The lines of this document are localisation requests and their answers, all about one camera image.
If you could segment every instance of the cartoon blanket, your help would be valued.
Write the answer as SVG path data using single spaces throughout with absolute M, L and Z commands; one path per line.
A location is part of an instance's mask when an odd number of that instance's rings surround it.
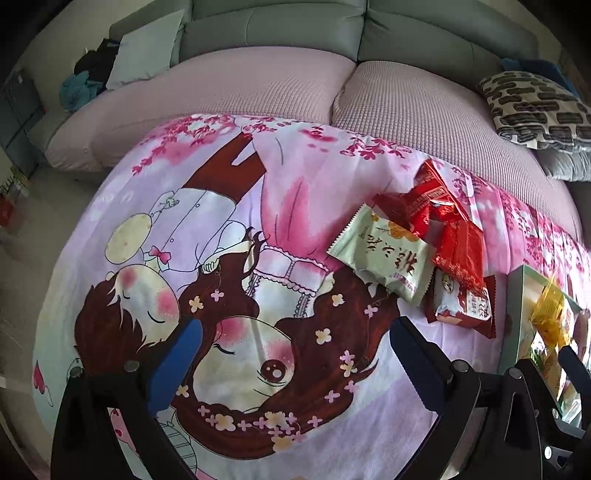
M 195 114 L 155 129 L 102 184 L 56 264 L 33 359 L 48 430 L 72 365 L 120 371 L 194 316 L 203 344 L 158 420 L 197 478 L 394 478 L 434 414 L 390 348 L 392 319 L 407 315 L 480 371 L 496 370 L 501 347 L 428 325 L 326 254 L 359 205 L 407 192 L 426 158 L 271 117 Z M 507 192 L 434 163 L 483 228 L 485 275 L 526 263 L 587 306 L 583 247 Z M 111 418 L 134 474 L 149 478 L 121 415 Z

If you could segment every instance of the light gray pillow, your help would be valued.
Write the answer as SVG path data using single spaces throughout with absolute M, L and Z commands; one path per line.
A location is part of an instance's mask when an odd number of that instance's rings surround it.
M 535 154 L 547 177 L 564 181 L 591 181 L 591 152 L 565 153 L 546 148 Z
M 138 80 L 149 80 L 168 70 L 183 14 L 184 11 L 179 10 L 125 34 L 107 89 L 115 90 Z

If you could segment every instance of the cabinet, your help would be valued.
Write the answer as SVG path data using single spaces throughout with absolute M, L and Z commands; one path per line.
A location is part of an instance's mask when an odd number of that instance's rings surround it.
M 27 132 L 43 114 L 33 80 L 23 70 L 14 72 L 0 90 L 0 146 L 27 177 L 37 168 L 39 158 Z

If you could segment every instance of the floor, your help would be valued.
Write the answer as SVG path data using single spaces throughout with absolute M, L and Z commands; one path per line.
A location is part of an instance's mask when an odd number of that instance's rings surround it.
M 29 460 L 41 465 L 49 462 L 51 437 L 31 396 L 37 316 L 53 265 L 97 188 L 40 167 L 10 231 L 0 231 L 0 411 Z

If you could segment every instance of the cartoon face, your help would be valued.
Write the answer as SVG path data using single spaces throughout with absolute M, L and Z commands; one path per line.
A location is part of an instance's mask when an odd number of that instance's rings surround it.
M 119 270 L 114 301 L 138 322 L 146 343 L 166 340 L 178 324 L 178 301 L 166 281 L 150 267 L 129 265 Z
M 200 401 L 248 413 L 284 388 L 293 373 L 285 334 L 260 320 L 230 317 L 217 324 L 213 346 L 193 374 L 193 389 Z

